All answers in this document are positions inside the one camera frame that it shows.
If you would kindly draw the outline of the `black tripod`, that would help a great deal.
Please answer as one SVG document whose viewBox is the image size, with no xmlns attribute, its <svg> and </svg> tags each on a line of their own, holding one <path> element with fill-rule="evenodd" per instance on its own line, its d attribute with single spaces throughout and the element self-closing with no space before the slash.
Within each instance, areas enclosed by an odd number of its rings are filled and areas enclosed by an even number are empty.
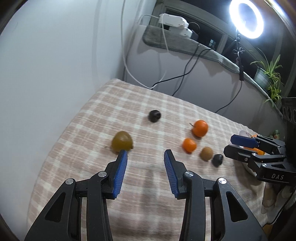
<svg viewBox="0 0 296 241">
<path fill-rule="evenodd" d="M 239 80 L 244 80 L 244 68 L 241 62 L 240 55 L 245 52 L 245 50 L 240 45 L 241 35 L 238 33 L 238 29 L 235 31 L 235 39 L 232 43 L 224 50 L 224 53 L 227 53 L 230 49 L 232 50 L 233 54 L 236 55 L 235 63 L 239 67 Z"/>
</svg>

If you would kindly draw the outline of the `green snack package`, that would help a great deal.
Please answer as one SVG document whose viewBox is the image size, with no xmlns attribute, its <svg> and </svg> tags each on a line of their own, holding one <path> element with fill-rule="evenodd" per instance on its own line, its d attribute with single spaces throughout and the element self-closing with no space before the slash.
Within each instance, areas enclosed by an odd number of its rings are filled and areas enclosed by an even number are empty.
<svg viewBox="0 0 296 241">
<path fill-rule="evenodd" d="M 271 138 L 274 138 L 276 140 L 279 140 L 280 139 L 280 132 L 279 130 L 274 130 L 271 134 L 270 134 L 270 137 Z"/>
</svg>

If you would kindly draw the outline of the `smooth navel orange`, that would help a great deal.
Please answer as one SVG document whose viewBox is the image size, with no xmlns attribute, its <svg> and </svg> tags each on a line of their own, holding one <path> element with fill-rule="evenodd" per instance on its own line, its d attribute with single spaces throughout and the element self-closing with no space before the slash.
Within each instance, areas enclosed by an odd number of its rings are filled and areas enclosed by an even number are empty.
<svg viewBox="0 0 296 241">
<path fill-rule="evenodd" d="M 250 135 L 250 136 L 244 136 L 244 137 L 250 137 L 250 138 L 254 138 L 254 137 L 257 137 L 257 134 L 256 135 Z M 254 151 L 256 152 L 258 155 L 265 155 L 265 152 L 258 149 L 258 148 L 249 148 L 249 147 L 243 147 L 244 149 L 247 149 L 247 150 L 251 150 L 251 151 Z"/>
</svg>

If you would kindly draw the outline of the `white floral plate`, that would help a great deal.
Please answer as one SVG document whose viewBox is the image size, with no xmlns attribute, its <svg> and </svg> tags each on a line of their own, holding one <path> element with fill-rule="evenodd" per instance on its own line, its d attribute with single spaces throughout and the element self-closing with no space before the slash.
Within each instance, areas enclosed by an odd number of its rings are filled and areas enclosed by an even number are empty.
<svg viewBox="0 0 296 241">
<path fill-rule="evenodd" d="M 245 131 L 245 130 L 240 130 L 239 131 L 239 135 L 240 136 L 244 136 L 244 137 L 248 137 L 248 138 L 251 138 L 252 137 L 252 134 L 249 133 L 249 132 L 247 132 L 247 131 Z"/>
</svg>

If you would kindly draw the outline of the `black power brick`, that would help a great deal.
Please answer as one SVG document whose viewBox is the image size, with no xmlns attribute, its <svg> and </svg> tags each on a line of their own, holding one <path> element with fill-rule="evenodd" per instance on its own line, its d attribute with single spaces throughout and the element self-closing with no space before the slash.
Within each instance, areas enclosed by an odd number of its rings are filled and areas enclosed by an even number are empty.
<svg viewBox="0 0 296 241">
<path fill-rule="evenodd" d="M 192 40 L 194 40 L 194 41 L 197 42 L 198 39 L 199 39 L 199 35 L 194 30 L 192 30 L 192 34 L 191 34 L 190 39 L 192 39 Z"/>
</svg>

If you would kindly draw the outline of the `white power adapters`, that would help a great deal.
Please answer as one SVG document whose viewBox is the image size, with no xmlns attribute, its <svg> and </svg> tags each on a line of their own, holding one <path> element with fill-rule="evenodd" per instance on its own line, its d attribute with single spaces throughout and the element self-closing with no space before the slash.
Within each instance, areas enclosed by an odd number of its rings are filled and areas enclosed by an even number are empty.
<svg viewBox="0 0 296 241">
<path fill-rule="evenodd" d="M 181 16 L 170 14 L 160 14 L 159 23 L 169 27 L 169 31 L 180 36 L 191 38 L 192 31 L 189 29 L 189 23 Z"/>
</svg>

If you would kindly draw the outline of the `potted spider plant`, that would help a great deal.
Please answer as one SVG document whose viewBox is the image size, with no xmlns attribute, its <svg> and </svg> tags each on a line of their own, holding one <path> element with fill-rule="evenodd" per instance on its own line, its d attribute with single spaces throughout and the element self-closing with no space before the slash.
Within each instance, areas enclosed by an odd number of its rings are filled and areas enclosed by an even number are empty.
<svg viewBox="0 0 296 241">
<path fill-rule="evenodd" d="M 276 72 L 276 69 L 282 67 L 279 64 L 280 54 L 274 61 L 269 62 L 266 55 L 259 48 L 257 49 L 264 56 L 264 60 L 255 60 L 250 63 L 250 65 L 254 64 L 257 67 L 254 81 L 268 94 L 268 99 L 265 102 L 270 101 L 274 107 L 281 100 L 281 76 Z"/>
</svg>

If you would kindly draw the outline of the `small mandarin hidden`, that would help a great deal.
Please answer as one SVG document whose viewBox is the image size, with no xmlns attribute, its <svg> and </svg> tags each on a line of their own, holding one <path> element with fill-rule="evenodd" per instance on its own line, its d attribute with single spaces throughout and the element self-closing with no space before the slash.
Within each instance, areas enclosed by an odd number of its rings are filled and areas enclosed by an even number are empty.
<svg viewBox="0 0 296 241">
<path fill-rule="evenodd" d="M 182 143 L 182 148 L 187 153 L 193 153 L 197 148 L 197 144 L 191 138 L 185 138 Z"/>
</svg>

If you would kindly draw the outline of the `mandarin with stem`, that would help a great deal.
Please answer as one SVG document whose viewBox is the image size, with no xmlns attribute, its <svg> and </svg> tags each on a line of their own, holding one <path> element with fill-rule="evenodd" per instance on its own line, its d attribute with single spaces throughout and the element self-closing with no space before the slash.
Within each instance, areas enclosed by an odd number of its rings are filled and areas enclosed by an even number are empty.
<svg viewBox="0 0 296 241">
<path fill-rule="evenodd" d="M 192 133 L 195 137 L 202 138 L 208 132 L 208 124 L 204 120 L 198 120 L 192 126 Z"/>
</svg>

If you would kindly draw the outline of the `dark plum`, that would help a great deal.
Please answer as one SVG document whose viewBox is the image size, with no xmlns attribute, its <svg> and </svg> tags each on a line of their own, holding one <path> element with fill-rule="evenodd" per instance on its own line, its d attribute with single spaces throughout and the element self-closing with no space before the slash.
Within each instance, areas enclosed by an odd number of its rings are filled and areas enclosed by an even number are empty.
<svg viewBox="0 0 296 241">
<path fill-rule="evenodd" d="M 148 119 L 152 123 L 156 123 L 161 118 L 161 113 L 158 110 L 151 110 Z"/>
<path fill-rule="evenodd" d="M 212 158 L 212 164 L 215 167 L 219 167 L 220 165 L 222 165 L 223 159 L 224 159 L 224 157 L 222 154 L 215 154 Z"/>
</svg>

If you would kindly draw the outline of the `green kiwi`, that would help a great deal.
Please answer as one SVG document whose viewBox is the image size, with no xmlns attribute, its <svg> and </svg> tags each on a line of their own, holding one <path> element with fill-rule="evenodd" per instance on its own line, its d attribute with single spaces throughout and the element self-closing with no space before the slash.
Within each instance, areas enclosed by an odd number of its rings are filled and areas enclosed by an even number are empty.
<svg viewBox="0 0 296 241">
<path fill-rule="evenodd" d="M 111 148 L 119 153 L 121 150 L 130 151 L 133 149 L 133 140 L 128 132 L 120 131 L 115 134 L 111 142 Z"/>
</svg>

